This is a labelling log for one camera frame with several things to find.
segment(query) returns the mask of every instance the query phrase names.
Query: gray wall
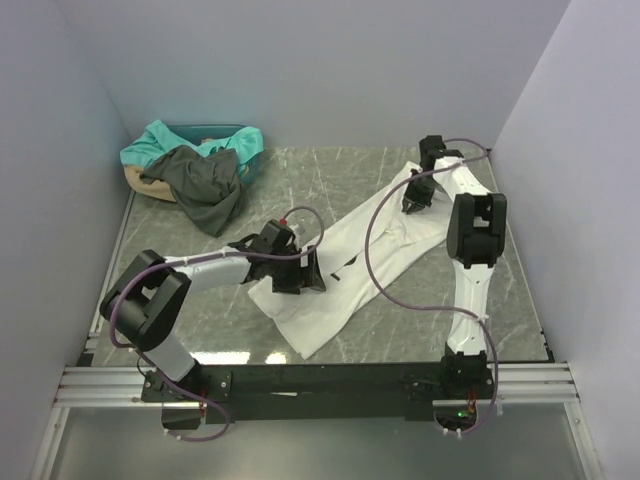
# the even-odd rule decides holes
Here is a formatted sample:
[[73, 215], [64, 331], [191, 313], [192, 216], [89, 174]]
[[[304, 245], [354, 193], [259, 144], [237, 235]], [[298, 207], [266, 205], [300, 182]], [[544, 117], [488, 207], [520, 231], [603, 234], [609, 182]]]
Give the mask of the gray wall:
[[128, 135], [50, 0], [0, 15], [0, 478], [24, 478], [91, 321]]
[[272, 145], [492, 145], [568, 0], [56, 0], [133, 136], [240, 122]]
[[573, 0], [493, 161], [608, 479], [640, 478], [640, 4]]

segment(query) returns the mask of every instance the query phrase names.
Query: marble surface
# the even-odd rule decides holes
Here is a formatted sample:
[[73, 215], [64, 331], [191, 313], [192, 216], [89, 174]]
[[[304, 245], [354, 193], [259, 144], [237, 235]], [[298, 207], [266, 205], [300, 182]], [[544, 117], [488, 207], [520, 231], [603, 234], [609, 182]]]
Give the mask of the marble surface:
[[[458, 145], [466, 156], [477, 150]], [[147, 248], [161, 255], [191, 255], [218, 249], [279, 218], [294, 205], [312, 205], [327, 226], [385, 186], [406, 161], [419, 161], [415, 148], [277, 148], [262, 155], [260, 175], [249, 188], [249, 206], [219, 238], [199, 231], [177, 205], [136, 195], [120, 246], [114, 277]], [[471, 165], [478, 179], [495, 189], [489, 162]], [[296, 221], [306, 242], [318, 232], [311, 215]], [[226, 286], [189, 296], [175, 332], [202, 363], [305, 363], [273, 321], [249, 299], [251, 285]], [[389, 288], [405, 301], [450, 305], [454, 273], [443, 244], [427, 252]], [[508, 236], [491, 280], [488, 325], [500, 360], [546, 360], [544, 337]], [[450, 313], [404, 310], [378, 295], [306, 363], [437, 361], [451, 326]], [[115, 350], [103, 328], [94, 366], [134, 365], [136, 355]]]

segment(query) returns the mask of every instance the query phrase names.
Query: white cloth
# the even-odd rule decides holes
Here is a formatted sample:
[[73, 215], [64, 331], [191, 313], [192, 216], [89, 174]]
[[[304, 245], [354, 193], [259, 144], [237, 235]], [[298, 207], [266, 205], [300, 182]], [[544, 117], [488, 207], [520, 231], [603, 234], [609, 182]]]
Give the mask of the white cloth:
[[[379, 293], [364, 261], [367, 226], [382, 198], [392, 186], [409, 177], [411, 169], [420, 167], [407, 162], [391, 184], [325, 232], [318, 247], [318, 263], [326, 292], [273, 293], [270, 277], [249, 290], [249, 297], [273, 319], [280, 333], [303, 358], [309, 358], [333, 338], [353, 313]], [[445, 239], [451, 216], [451, 201], [441, 192], [436, 192], [430, 208], [411, 215], [402, 213], [404, 191], [399, 189], [385, 204], [371, 235], [371, 263], [384, 287]], [[354, 257], [354, 263], [345, 265]]]

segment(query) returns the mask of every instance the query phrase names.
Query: purple cable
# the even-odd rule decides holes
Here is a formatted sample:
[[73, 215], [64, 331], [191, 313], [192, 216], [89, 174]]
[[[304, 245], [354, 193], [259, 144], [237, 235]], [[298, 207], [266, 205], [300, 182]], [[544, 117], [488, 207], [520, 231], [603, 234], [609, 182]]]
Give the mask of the purple cable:
[[[482, 155], [479, 155], [477, 157], [472, 157], [472, 158], [469, 158], [467, 160], [463, 160], [462, 163], [475, 162], [477, 160], [482, 160], [483, 158], [488, 157], [487, 150], [482, 145], [480, 145], [479, 143], [477, 143], [477, 142], [475, 142], [473, 140], [469, 140], [469, 139], [466, 139], [466, 138], [452, 138], [450, 140], [445, 140], [445, 142], [456, 142], [456, 141], [469, 142], [469, 143], [471, 143], [473, 145], [476, 145], [477, 147], [481, 148], [482, 152], [483, 152]], [[397, 192], [400, 188], [402, 188], [403, 186], [407, 185], [409, 182], [411, 182], [413, 180], [417, 180], [419, 178], [424, 178], [424, 177], [430, 177], [432, 175], [435, 175], [436, 173], [443, 173], [443, 172], [447, 172], [449, 170], [454, 170], [454, 169], [458, 168], [460, 165], [461, 165], [460, 163], [457, 163], [457, 164], [452, 165], [450, 167], [437, 168], [435, 170], [430, 170], [430, 171], [427, 171], [427, 172], [421, 172], [421, 173], [418, 173], [417, 175], [413, 175], [411, 177], [408, 177], [408, 178], [402, 180], [397, 185], [393, 186], [389, 190], [389, 192], [387, 192], [387, 194], [384, 196], [384, 198], [380, 201], [378, 206], [376, 207], [375, 211], [373, 212], [373, 215], [371, 216], [371, 220], [369, 221], [369, 225], [367, 226], [367, 233], [366, 233], [365, 239], [364, 239], [364, 259], [365, 259], [365, 264], [367, 265], [367, 271], [369, 272], [369, 276], [371, 277], [371, 281], [373, 282], [373, 284], [376, 286], [376, 288], [378, 289], [378, 291], [380, 291], [380, 293], [382, 295], [387, 297], [387, 299], [391, 300], [396, 305], [399, 305], [399, 306], [404, 307], [404, 308], [408, 308], [409, 310], [420, 310], [420, 311], [427, 311], [427, 312], [445, 311], [445, 312], [464, 313], [465, 315], [468, 315], [469, 317], [473, 318], [476, 322], [478, 322], [478, 324], [482, 328], [484, 336], [487, 339], [487, 343], [489, 344], [489, 348], [491, 348], [491, 354], [493, 355], [493, 362], [494, 362], [494, 365], [495, 365], [495, 369], [494, 369], [494, 386], [495, 386], [495, 388], [493, 389], [493, 395], [491, 397], [491, 402], [489, 403], [489, 408], [487, 408], [487, 411], [485, 412], [485, 414], [482, 415], [482, 417], [480, 417], [478, 419], [478, 421], [475, 423], [475, 425], [473, 425], [471, 428], [468, 428], [464, 432], [461, 432], [461, 433], [466, 435], [466, 434], [472, 433], [473, 431], [475, 431], [476, 429], [481, 427], [484, 423], [486, 423], [486, 421], [488, 420], [489, 416], [491, 415], [491, 412], [492, 412], [492, 410], [493, 410], [493, 408], [494, 408], [494, 406], [496, 404], [497, 398], [498, 398], [498, 352], [497, 352], [495, 343], [493, 341], [493, 338], [491, 338], [491, 334], [489, 332], [489, 329], [484, 324], [484, 322], [478, 317], [478, 315], [476, 315], [474, 312], [472, 312], [470, 310], [467, 310], [465, 308], [447, 306], [447, 305], [443, 305], [443, 306], [411, 305], [411, 304], [408, 304], [406, 302], [403, 302], [402, 300], [399, 300], [399, 299], [395, 298], [393, 295], [391, 295], [389, 292], [387, 292], [387, 290], [380, 284], [380, 282], [376, 278], [375, 274], [373, 273], [373, 267], [371, 266], [371, 258], [370, 258], [370, 253], [369, 253], [369, 248], [370, 248], [369, 247], [369, 243], [371, 242], [371, 232], [373, 231], [373, 225], [374, 225], [374, 223], [376, 221], [376, 218], [378, 218], [378, 215], [380, 214], [380, 211], [382, 210], [382, 207], [384, 207], [384, 205], [389, 201], [389, 199], [391, 198], [391, 196], [395, 192]]]
[[[289, 215], [291, 215], [293, 212], [297, 212], [299, 210], [306, 210], [309, 211], [311, 213], [313, 213], [313, 215], [316, 217], [316, 219], [318, 220], [318, 224], [320, 226], [320, 235], [318, 236], [318, 241], [311, 245], [307, 250], [304, 250], [296, 255], [268, 255], [266, 253], [254, 253], [254, 252], [227, 252], [225, 254], [221, 253], [221, 252], [213, 252], [210, 255], [205, 255], [202, 257], [198, 257], [193, 259], [190, 262], [185, 262], [183, 260], [176, 260], [173, 262], [165, 262], [165, 263], [160, 263], [158, 265], [154, 265], [152, 267], [147, 268], [146, 270], [143, 270], [142, 272], [140, 272], [138, 275], [136, 275], [128, 284], [126, 287], [124, 287], [122, 289], [122, 292], [120, 293], [120, 296], [118, 297], [118, 299], [116, 300], [115, 305], [113, 306], [113, 310], [111, 311], [111, 315], [109, 316], [109, 338], [111, 339], [111, 343], [116, 347], [116, 348], [135, 348], [133, 344], [131, 343], [121, 343], [118, 341], [118, 339], [116, 338], [116, 324], [118, 321], [118, 313], [120, 312], [120, 308], [122, 307], [122, 303], [124, 302], [125, 298], [127, 298], [127, 296], [131, 293], [131, 290], [133, 290], [135, 288], [136, 285], [138, 285], [138, 283], [140, 283], [146, 276], [152, 274], [153, 272], [157, 272], [159, 270], [163, 270], [165, 268], [172, 268], [172, 267], [179, 267], [179, 266], [185, 266], [185, 265], [195, 265], [198, 263], [203, 263], [203, 262], [209, 262], [211, 260], [217, 260], [219, 258], [223, 258], [223, 257], [252, 257], [252, 258], [266, 258], [266, 259], [270, 259], [270, 260], [297, 260], [299, 258], [302, 258], [306, 255], [309, 255], [310, 253], [313, 253], [317, 248], [318, 245], [320, 245], [320, 243], [322, 242], [322, 239], [324, 238], [324, 222], [322, 221], [322, 217], [320, 217], [320, 214], [312, 207], [304, 207], [304, 206], [300, 206], [300, 207], [294, 207], [292, 209], [290, 209], [288, 212], [286, 212], [283, 215], [283, 219], [286, 219]], [[140, 355], [140, 357], [142, 357], [142, 359], [147, 362], [149, 365], [151, 365], [152, 367], [156, 368], [158, 374], [160, 375], [160, 378], [162, 378], [162, 380], [176, 393], [179, 393], [180, 395], [189, 397], [197, 402], [203, 402], [206, 403], [208, 406], [214, 408], [215, 410], [217, 410], [218, 412], [220, 412], [224, 418], [225, 418], [225, 424], [224, 426], [220, 429], [219, 432], [214, 433], [213, 435], [209, 435], [207, 437], [186, 437], [186, 436], [182, 436], [180, 434], [178, 434], [177, 432], [174, 431], [169, 431], [168, 433], [170, 435], [172, 435], [173, 437], [178, 438], [179, 440], [185, 441], [185, 442], [207, 442], [209, 440], [215, 440], [216, 438], [221, 437], [222, 435], [225, 434], [225, 432], [229, 429], [229, 426], [231, 424], [231, 417], [229, 415], [229, 412], [227, 411], [226, 408], [224, 408], [222, 405], [208, 399], [205, 398], [201, 395], [197, 395], [195, 393], [189, 392], [188, 390], [185, 390], [181, 387], [179, 387], [178, 385], [176, 385], [175, 382], [173, 382], [169, 377], [167, 377], [164, 372], [162, 372], [157, 365], [155, 365], [149, 358], [147, 358], [146, 355], [144, 355], [144, 353], [139, 352], [136, 350], [136, 352], [138, 353], [138, 355]]]

